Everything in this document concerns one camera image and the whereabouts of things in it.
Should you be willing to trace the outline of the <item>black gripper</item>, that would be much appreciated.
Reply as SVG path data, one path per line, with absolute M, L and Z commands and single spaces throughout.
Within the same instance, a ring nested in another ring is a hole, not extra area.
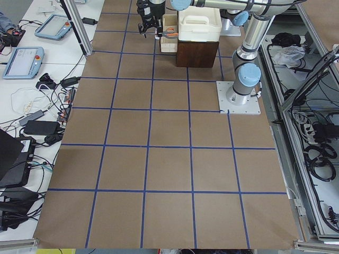
M 156 28 L 156 40 L 160 40 L 163 34 L 163 15 L 165 14 L 164 7 L 154 7 L 152 9 L 152 14 L 154 17 L 154 25 Z
M 139 34 L 146 38 L 146 25 L 155 25 L 155 18 L 152 13 L 155 1 L 137 0 L 137 13 L 141 16 L 142 23 L 138 24 Z

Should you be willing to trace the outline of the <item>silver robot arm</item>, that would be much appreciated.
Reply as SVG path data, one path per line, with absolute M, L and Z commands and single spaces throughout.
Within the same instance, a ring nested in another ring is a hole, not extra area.
M 252 62 L 257 57 L 257 51 L 276 15 L 288 8 L 301 4 L 303 1 L 171 1 L 171 6 L 182 11 L 189 6 L 211 7 L 230 11 L 248 11 L 252 14 L 246 35 L 241 46 L 233 56 L 234 67 L 237 64 Z
M 142 23 L 138 30 L 146 38 L 147 30 L 155 28 L 155 38 L 160 39 L 163 33 L 163 15 L 165 14 L 165 0 L 137 0 L 137 13 Z

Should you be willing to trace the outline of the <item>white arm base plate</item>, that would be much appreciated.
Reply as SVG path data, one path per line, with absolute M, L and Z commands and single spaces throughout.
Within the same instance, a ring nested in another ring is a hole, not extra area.
M 255 88 L 249 95 L 238 95 L 233 90 L 233 83 L 233 81 L 216 81 L 220 114 L 260 115 Z

